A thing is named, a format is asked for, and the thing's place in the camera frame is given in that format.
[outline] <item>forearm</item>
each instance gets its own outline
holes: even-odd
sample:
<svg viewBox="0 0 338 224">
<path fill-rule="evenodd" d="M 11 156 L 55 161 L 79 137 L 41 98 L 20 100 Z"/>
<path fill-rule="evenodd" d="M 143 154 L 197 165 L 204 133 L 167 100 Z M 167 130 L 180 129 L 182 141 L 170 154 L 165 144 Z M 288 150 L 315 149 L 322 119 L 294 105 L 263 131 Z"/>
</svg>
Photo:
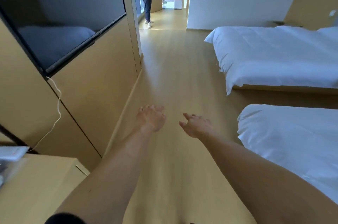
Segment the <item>forearm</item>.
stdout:
<svg viewBox="0 0 338 224">
<path fill-rule="evenodd" d="M 57 212 L 77 215 L 87 224 L 122 223 L 146 155 L 151 131 L 134 128 L 113 145 L 97 168 L 62 203 Z"/>
<path fill-rule="evenodd" d="M 333 201 L 285 168 L 216 133 L 199 139 L 258 224 L 338 219 Z"/>
</svg>

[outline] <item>hand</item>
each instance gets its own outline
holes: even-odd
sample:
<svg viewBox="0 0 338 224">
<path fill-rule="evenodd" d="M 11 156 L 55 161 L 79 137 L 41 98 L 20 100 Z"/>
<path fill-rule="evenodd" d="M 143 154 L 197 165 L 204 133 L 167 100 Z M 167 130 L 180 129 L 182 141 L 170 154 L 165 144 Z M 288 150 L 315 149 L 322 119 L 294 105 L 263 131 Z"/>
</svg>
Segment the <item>hand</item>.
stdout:
<svg viewBox="0 0 338 224">
<path fill-rule="evenodd" d="M 142 132 L 157 132 L 163 127 L 166 121 L 166 116 L 162 113 L 163 109 L 163 106 L 155 105 L 146 105 L 139 108 L 136 123 Z"/>
<path fill-rule="evenodd" d="M 188 123 L 179 122 L 179 125 L 190 137 L 199 139 L 203 135 L 214 131 L 209 119 L 205 119 L 204 117 L 195 114 L 189 115 L 183 113 L 183 115 L 188 120 Z"/>
</svg>

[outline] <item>black sleeve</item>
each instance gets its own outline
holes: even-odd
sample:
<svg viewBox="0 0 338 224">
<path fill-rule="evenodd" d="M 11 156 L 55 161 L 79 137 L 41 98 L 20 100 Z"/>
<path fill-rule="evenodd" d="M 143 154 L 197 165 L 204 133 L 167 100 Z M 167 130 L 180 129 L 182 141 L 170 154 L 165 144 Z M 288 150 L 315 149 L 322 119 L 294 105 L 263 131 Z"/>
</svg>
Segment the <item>black sleeve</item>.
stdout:
<svg viewBox="0 0 338 224">
<path fill-rule="evenodd" d="M 45 224 L 86 224 L 78 216 L 71 213 L 58 213 L 55 214 L 45 222 Z"/>
</svg>

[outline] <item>tv screen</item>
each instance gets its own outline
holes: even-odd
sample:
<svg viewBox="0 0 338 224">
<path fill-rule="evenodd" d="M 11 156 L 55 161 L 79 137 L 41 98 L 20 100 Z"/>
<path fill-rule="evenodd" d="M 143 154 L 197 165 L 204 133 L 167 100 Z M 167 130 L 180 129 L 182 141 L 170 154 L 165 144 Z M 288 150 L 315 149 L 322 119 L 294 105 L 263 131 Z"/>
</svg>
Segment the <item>tv screen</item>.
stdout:
<svg viewBox="0 0 338 224">
<path fill-rule="evenodd" d="M 123 0 L 0 0 L 2 18 L 45 74 L 125 15 Z"/>
</svg>

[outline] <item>wooden desk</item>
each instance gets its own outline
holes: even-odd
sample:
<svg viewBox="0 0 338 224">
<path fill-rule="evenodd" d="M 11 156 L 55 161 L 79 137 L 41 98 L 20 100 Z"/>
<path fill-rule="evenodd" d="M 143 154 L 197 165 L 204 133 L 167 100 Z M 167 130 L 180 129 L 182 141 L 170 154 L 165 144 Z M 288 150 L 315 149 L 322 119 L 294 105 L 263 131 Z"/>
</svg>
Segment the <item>wooden desk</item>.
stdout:
<svg viewBox="0 0 338 224">
<path fill-rule="evenodd" d="M 89 171 L 75 158 L 26 154 L 0 188 L 1 224 L 43 224 Z"/>
</svg>

